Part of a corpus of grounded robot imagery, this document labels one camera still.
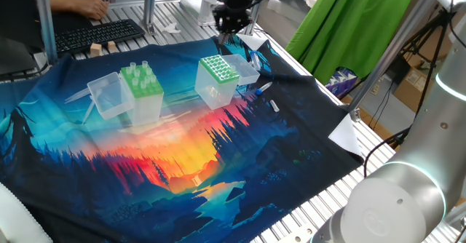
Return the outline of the person bare hand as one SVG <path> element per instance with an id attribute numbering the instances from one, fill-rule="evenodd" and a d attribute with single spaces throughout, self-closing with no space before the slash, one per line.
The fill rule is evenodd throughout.
<path id="1" fill-rule="evenodd" d="M 73 11 L 93 20 L 100 20 L 108 12 L 109 3 L 102 0 L 74 0 Z"/>

